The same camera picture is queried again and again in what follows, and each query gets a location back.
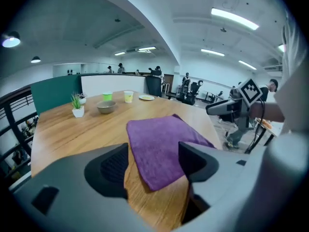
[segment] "green cup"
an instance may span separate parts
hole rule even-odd
[[[112,100],[112,92],[104,92],[103,94],[104,101],[111,101]]]

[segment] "potted plant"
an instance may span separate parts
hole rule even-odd
[[[72,112],[76,118],[81,118],[84,116],[84,106],[81,105],[78,94],[72,95],[72,106]]]
[[[83,105],[83,104],[86,103],[86,97],[87,97],[87,95],[86,95],[85,93],[79,94],[78,97],[79,97],[79,101],[80,101],[81,105]]]

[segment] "lamp shade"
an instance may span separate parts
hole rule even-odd
[[[40,62],[40,58],[38,56],[33,57],[33,59],[31,60],[31,63],[38,63]]]
[[[2,42],[3,47],[14,47],[19,45],[20,43],[20,36],[18,32],[10,32],[8,35],[5,36],[5,40]]]

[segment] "white partition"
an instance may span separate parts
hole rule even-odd
[[[88,97],[100,95],[103,92],[132,90],[148,94],[146,78],[133,75],[92,75],[82,76],[82,89]]]

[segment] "green partition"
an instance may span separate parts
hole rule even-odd
[[[79,75],[60,76],[31,85],[31,93],[38,115],[71,101],[72,93],[81,93]]]

